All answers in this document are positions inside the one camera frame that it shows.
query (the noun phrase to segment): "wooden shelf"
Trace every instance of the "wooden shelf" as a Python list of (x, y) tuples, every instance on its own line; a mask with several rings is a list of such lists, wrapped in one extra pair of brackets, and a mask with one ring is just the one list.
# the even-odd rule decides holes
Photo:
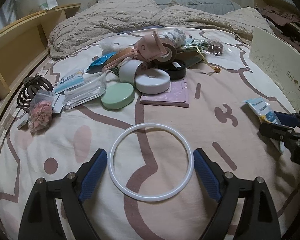
[(0, 30), (0, 99), (20, 82), (25, 67), (46, 49), (53, 28), (73, 16), (80, 3), (57, 6), (19, 19)]

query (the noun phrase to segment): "white silicone ring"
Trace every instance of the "white silicone ring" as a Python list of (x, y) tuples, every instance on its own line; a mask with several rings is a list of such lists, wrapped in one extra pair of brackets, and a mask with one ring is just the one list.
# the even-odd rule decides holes
[[(182, 181), (182, 183), (175, 187), (173, 190), (166, 192), (162, 195), (140, 195), (138, 193), (135, 193), (131, 190), (129, 190), (128, 188), (122, 186), (120, 184), (120, 182), (117, 180), (117, 178), (115, 177), (115, 173), (114, 173), (114, 152), (118, 146), (118, 144), (121, 142), (121, 140), (126, 137), (129, 133), (141, 129), (141, 128), (147, 128), (147, 127), (151, 127), (151, 128), (160, 128), (162, 130), (168, 131), (170, 133), (172, 133), (174, 136), (176, 136), (184, 145), (184, 147), (186, 148), (186, 152), (188, 155), (188, 169), (186, 172), (186, 175), (184, 176), (184, 179)], [(183, 137), (183, 135), (181, 135), (179, 132), (177, 132), (176, 130), (165, 126), (163, 124), (158, 124), (158, 123), (141, 123), (141, 124), (137, 124), (134, 125), (130, 128), (128, 128), (127, 130), (125, 130), (119, 137), (118, 139), (114, 142), (111, 151), (110, 151), (110, 155), (108, 157), (108, 170), (110, 173), (110, 178), (112, 179), (113, 183), (117, 186), (117, 188), (122, 191), (124, 194), (128, 195), (131, 198), (134, 198), (136, 200), (140, 200), (140, 201), (145, 201), (145, 202), (155, 202), (155, 201), (162, 201), (168, 198), (173, 197), (174, 195), (178, 194), (189, 182), (191, 175), (193, 173), (193, 169), (194, 169), (194, 157), (190, 148), (189, 143), (187, 142), (186, 138)]]

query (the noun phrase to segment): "blue gripper pad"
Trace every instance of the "blue gripper pad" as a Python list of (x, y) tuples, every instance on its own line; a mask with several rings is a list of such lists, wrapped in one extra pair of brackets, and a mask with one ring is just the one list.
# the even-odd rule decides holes
[(296, 127), (300, 125), (300, 120), (294, 114), (286, 114), (281, 112), (274, 112), (282, 125), (289, 127)]
[(217, 202), (221, 200), (219, 181), (213, 174), (212, 170), (201, 156), (198, 150), (193, 152), (194, 155), (194, 168), (197, 171), (199, 178), (201, 179), (204, 187), (206, 188), (210, 198), (213, 198)]
[(81, 192), (78, 197), (81, 200), (81, 202), (91, 198), (96, 184), (98, 183), (105, 168), (107, 167), (107, 160), (107, 153), (105, 150), (103, 150), (99, 154), (94, 164), (91, 166), (87, 175), (82, 180)]

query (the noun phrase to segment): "beige fluffy blanket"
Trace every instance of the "beige fluffy blanket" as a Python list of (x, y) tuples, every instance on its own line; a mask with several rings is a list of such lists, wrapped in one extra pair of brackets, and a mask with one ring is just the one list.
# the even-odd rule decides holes
[(154, 0), (102, 0), (52, 30), (50, 56), (61, 59), (107, 36), (152, 25), (220, 29), (234, 33), (246, 44), (251, 44), (254, 27), (273, 33), (253, 8), (220, 16), (180, 5), (161, 10)]
[(215, 15), (181, 5), (173, 5), (157, 14), (155, 25), (219, 29), (235, 34), (249, 45), (251, 45), (253, 30), (256, 26), (274, 34), (262, 15), (254, 8), (241, 8), (224, 15)]

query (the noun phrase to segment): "metal screw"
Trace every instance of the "metal screw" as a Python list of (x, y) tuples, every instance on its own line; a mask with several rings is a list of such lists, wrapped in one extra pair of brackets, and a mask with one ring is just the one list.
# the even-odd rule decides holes
[(38, 178), (35, 182), (41, 184), (42, 182), (44, 182), (44, 178)]
[(264, 183), (265, 180), (263, 179), (263, 177), (257, 177), (257, 182), (258, 183)]
[(231, 172), (229, 172), (229, 171), (227, 171), (225, 173), (225, 176), (226, 176), (227, 179), (232, 179), (233, 178), (233, 174)]
[(75, 173), (74, 172), (69, 172), (68, 174), (67, 174), (67, 178), (68, 179), (73, 179), (75, 177)]

